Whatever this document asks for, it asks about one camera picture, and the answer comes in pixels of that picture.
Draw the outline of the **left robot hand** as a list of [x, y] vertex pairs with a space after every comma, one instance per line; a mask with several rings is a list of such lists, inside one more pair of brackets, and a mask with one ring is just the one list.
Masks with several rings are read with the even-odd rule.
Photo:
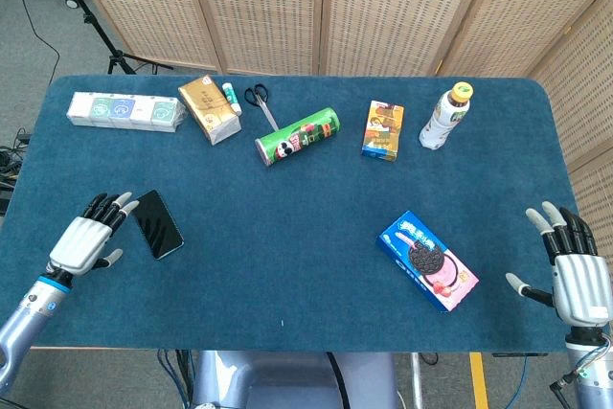
[[96, 195], [57, 241], [46, 272], [82, 276], [116, 263], [124, 253], [122, 249], [115, 249], [104, 257], [102, 252], [129, 214], [139, 206], [139, 200], [129, 201], [131, 196], [132, 192]]

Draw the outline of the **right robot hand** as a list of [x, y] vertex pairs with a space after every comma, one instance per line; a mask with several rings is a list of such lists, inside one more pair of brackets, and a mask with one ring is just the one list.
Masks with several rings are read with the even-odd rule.
[[591, 228], [578, 215], [549, 201], [542, 203], [542, 209], [529, 208], [526, 217], [542, 238], [553, 291], [536, 289], [513, 273], [506, 274], [507, 282], [520, 296], [553, 308], [571, 327], [605, 326], [612, 320], [611, 279]]

